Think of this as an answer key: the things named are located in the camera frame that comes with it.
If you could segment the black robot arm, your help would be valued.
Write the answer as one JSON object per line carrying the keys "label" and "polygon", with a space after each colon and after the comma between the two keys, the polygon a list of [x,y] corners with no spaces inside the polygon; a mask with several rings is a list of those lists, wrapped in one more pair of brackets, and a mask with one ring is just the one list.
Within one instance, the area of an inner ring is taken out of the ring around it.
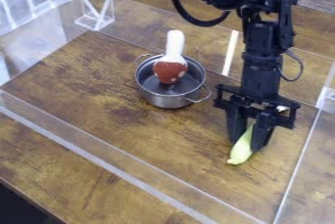
{"label": "black robot arm", "polygon": [[229,99],[214,99],[214,106],[226,112],[228,135],[237,142],[246,131],[248,119],[254,119],[250,149],[264,148],[277,126],[292,128],[300,104],[279,95],[283,56],[293,46],[292,7],[297,0],[202,0],[222,11],[212,21],[195,19],[179,0],[171,0],[182,18],[191,24],[209,27],[220,24],[232,11],[242,20],[245,52],[242,80],[238,87],[218,84],[220,94]]}

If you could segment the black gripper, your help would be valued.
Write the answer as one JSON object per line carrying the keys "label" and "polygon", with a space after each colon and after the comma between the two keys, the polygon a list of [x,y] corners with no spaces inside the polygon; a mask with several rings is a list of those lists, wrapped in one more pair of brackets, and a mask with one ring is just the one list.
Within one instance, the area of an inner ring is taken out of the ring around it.
{"label": "black gripper", "polygon": [[[295,127],[296,112],[301,106],[296,101],[280,95],[257,98],[245,95],[237,86],[222,83],[218,83],[214,88],[217,89],[217,94],[213,106],[226,112],[228,136],[233,144],[237,143],[246,131],[248,118],[244,113],[250,118],[256,118],[250,135],[250,150],[253,152],[257,152],[266,146],[274,126],[289,129]],[[288,109],[279,117],[276,125],[274,115],[269,112],[277,106],[285,106]]]}

